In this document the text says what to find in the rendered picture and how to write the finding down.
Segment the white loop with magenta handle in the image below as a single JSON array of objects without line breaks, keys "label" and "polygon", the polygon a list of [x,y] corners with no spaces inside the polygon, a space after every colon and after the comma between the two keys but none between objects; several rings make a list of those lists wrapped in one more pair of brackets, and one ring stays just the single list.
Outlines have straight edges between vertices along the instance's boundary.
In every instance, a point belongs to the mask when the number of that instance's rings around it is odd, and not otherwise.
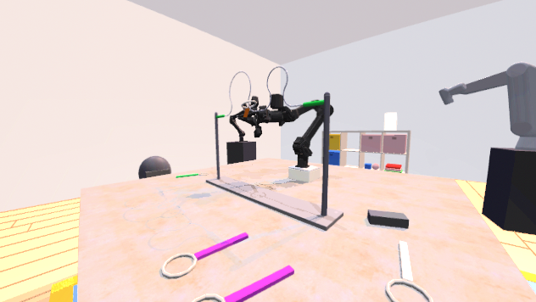
[{"label": "white loop with magenta handle", "polygon": [[[181,277],[185,274],[187,274],[188,272],[190,272],[195,266],[196,266],[196,263],[197,263],[197,260],[201,260],[203,259],[204,257],[207,257],[211,254],[215,254],[217,252],[219,252],[220,250],[222,249],[225,249],[229,246],[232,246],[236,243],[239,243],[243,240],[245,240],[246,238],[248,238],[248,234],[246,232],[243,232],[242,234],[240,235],[237,235],[236,237],[234,238],[230,238],[228,240],[226,240],[225,242],[222,242],[222,243],[218,243],[210,248],[207,248],[207,249],[203,249],[199,252],[197,252],[196,254],[190,254],[190,253],[179,253],[179,254],[176,254],[174,256],[171,256],[166,262],[164,262],[162,268],[161,268],[161,271],[162,271],[162,274],[163,276],[165,277],[169,277],[169,278],[172,278],[172,277]],[[170,261],[172,259],[175,259],[177,257],[180,257],[180,256],[185,256],[185,255],[188,255],[188,256],[191,256],[193,258],[193,265],[190,266],[187,270],[185,271],[182,271],[180,273],[169,273],[167,271],[165,271],[165,267],[167,265],[167,263],[170,263]]]},{"label": "white loop with magenta handle", "polygon": [[270,274],[268,277],[265,277],[257,282],[240,289],[239,291],[226,296],[225,298],[218,294],[203,294],[193,299],[192,302],[199,302],[202,299],[216,299],[220,302],[243,302],[246,299],[259,294],[267,288],[274,286],[279,283],[281,280],[286,279],[294,274],[294,269],[291,266],[286,266],[280,271],[276,271]]}]

